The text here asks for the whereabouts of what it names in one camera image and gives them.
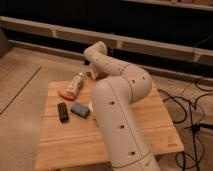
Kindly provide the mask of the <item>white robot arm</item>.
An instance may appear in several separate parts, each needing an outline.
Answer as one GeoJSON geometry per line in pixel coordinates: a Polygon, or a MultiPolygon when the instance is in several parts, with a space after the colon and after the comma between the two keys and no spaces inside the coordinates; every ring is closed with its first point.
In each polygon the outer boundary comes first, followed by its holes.
{"type": "Polygon", "coordinates": [[[114,171],[161,171],[136,123],[131,104],[146,97],[152,78],[143,68],[107,55],[99,41],[84,50],[85,58],[109,77],[98,81],[91,100],[114,171]]]}

